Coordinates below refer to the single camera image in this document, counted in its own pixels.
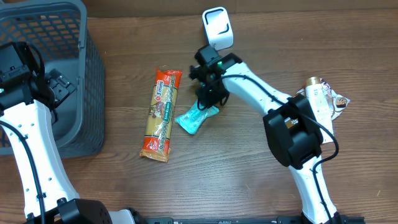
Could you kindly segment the teal snack packet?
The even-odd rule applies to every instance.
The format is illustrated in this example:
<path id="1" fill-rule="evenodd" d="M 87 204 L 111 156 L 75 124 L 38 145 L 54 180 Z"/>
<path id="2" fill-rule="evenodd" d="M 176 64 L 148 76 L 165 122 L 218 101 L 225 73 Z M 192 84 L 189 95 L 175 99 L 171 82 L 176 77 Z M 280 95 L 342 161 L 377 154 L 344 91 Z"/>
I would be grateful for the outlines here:
<path id="1" fill-rule="evenodd" d="M 175 118 L 175 121 L 186 130 L 187 133 L 195 134 L 207 118 L 215 116 L 219 112 L 220 110 L 217 107 L 212 106 L 210 108 L 204 108 L 204 106 L 196 100 L 193 106 L 185 114 Z"/>

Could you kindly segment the red spaghetti pasta packet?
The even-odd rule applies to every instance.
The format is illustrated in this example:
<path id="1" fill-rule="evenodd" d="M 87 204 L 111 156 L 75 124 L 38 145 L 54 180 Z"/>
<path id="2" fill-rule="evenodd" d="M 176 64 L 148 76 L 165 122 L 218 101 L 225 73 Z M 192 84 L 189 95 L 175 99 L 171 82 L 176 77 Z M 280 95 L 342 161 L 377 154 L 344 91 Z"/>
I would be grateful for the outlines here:
<path id="1" fill-rule="evenodd" d="M 140 156 L 167 162 L 181 70 L 156 70 Z"/>

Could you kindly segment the white tube gold cap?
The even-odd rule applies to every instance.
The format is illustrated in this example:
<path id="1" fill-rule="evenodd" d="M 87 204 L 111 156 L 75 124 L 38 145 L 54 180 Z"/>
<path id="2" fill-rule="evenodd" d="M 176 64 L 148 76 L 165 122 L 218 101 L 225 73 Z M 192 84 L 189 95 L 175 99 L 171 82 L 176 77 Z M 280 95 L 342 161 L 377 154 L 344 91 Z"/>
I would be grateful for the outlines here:
<path id="1" fill-rule="evenodd" d="M 312 107 L 316 121 L 333 134 L 329 105 L 318 77 L 306 80 L 305 96 Z"/>

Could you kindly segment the beige bread snack bag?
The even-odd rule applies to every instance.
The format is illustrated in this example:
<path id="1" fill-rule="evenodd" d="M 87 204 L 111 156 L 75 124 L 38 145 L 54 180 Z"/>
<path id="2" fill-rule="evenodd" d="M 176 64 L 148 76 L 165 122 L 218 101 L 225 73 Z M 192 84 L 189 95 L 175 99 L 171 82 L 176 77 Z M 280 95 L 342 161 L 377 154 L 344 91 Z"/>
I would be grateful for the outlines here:
<path id="1" fill-rule="evenodd" d="M 319 79 L 322 84 L 323 92 L 326 96 L 329 105 L 331 120 L 333 121 L 335 118 L 339 117 L 342 111 L 347 107 L 347 105 L 350 102 L 350 99 L 337 94 L 324 79 L 322 78 Z M 299 89 L 297 95 L 305 96 L 305 86 Z"/>

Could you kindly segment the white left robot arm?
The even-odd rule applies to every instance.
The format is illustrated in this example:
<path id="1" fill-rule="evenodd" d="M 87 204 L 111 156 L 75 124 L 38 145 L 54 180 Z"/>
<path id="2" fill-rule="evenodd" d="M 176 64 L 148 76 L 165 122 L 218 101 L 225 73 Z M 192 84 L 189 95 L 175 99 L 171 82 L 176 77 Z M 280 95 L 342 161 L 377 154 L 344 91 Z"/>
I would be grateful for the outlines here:
<path id="1" fill-rule="evenodd" d="M 132 209 L 108 211 L 98 200 L 80 198 L 54 140 L 54 103 L 39 51 L 25 42 L 1 46 L 1 126 L 24 188 L 26 222 L 138 223 Z"/>

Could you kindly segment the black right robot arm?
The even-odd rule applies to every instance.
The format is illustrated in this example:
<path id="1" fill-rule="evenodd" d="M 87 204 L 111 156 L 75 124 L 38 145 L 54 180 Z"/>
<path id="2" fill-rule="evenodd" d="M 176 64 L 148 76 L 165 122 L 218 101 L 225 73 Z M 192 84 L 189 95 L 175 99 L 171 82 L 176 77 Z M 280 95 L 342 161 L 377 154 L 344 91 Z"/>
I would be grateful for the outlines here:
<path id="1" fill-rule="evenodd" d="M 198 109 L 223 106 L 230 94 L 240 97 L 262 116 L 271 153 L 291 172 L 302 201 L 302 221 L 344 223 L 322 172 L 322 132 L 327 128 L 316 120 L 306 97 L 276 90 L 237 55 L 222 57 L 210 45 L 198 49 L 195 60 L 198 64 L 190 67 L 189 77 L 201 84 L 195 92 Z"/>

